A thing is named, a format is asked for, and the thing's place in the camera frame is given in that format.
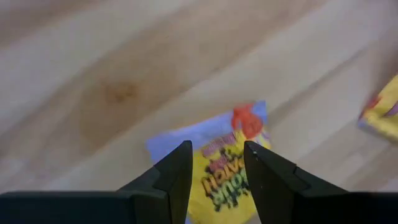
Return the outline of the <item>yellow sour candy pack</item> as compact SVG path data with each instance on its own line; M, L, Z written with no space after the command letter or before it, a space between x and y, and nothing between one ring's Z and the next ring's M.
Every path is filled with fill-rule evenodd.
M271 148L266 102L235 107L200 123L146 141L153 162L190 140L192 187L185 224L243 224L256 214L244 165L245 141Z
M398 73L364 107L358 125L398 142Z

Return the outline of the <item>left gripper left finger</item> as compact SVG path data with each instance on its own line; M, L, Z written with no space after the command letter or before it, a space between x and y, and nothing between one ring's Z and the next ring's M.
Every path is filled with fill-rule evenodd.
M192 186L193 149L183 141L119 190L129 192L136 224L185 224Z

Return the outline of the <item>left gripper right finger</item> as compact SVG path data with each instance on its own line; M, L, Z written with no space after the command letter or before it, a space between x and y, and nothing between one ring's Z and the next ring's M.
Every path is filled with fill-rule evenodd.
M244 143L244 163L261 223L291 224L295 195L309 188L296 164L252 141Z

